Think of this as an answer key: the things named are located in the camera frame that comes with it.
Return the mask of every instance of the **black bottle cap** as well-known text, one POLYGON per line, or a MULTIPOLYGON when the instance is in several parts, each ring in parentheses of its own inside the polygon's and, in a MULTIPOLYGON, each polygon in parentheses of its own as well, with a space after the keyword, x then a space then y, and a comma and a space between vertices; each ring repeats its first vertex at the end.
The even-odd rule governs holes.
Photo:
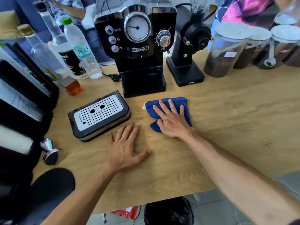
POLYGON ((43 1, 36 1, 33 5, 39 13, 47 11, 46 5, 43 1))

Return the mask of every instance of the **coffee tamper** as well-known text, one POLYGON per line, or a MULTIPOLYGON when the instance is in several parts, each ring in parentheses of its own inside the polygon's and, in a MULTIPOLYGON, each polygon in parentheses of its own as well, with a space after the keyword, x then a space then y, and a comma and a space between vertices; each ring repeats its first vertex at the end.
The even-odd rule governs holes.
POLYGON ((52 140, 47 138, 40 143, 40 146, 46 152, 43 157, 46 165, 54 165, 64 159, 64 152, 59 148, 54 148, 52 140))

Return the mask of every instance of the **tile floor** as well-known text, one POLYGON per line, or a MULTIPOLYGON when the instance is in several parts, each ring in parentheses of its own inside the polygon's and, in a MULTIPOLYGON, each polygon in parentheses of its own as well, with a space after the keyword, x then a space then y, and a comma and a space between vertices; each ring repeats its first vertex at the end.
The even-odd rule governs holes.
MULTIPOLYGON (((291 172, 276 178, 279 183, 285 185, 285 188, 291 192, 299 201, 300 197, 300 171, 291 172)), ((238 225, 238 220, 242 225, 251 225, 250 221, 238 209, 235 209, 223 194, 215 189, 202 193, 187 195, 186 198, 192 206, 194 213, 194 225, 238 225)), ((141 206, 141 213, 136 219, 135 225, 144 225, 144 208, 141 206)), ((118 215, 107 214, 107 225, 133 225, 133 220, 126 219, 118 215)), ((87 225, 104 225, 102 214, 92 215, 87 225)))

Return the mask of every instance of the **bottle with orange liquid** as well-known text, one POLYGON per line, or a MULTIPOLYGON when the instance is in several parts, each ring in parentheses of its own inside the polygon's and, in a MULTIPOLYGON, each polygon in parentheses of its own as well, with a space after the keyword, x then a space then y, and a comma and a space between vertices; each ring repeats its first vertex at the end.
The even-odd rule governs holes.
POLYGON ((18 26, 18 30, 33 47, 32 53, 42 63, 46 71, 72 96, 83 90, 80 83, 63 67, 47 44, 44 44, 30 25, 18 26))

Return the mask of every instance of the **red package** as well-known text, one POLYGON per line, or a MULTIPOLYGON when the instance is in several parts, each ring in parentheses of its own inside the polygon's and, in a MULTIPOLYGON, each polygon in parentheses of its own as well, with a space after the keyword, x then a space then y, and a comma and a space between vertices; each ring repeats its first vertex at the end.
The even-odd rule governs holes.
POLYGON ((138 206, 111 211, 115 215, 125 216, 127 219, 135 219, 138 206))

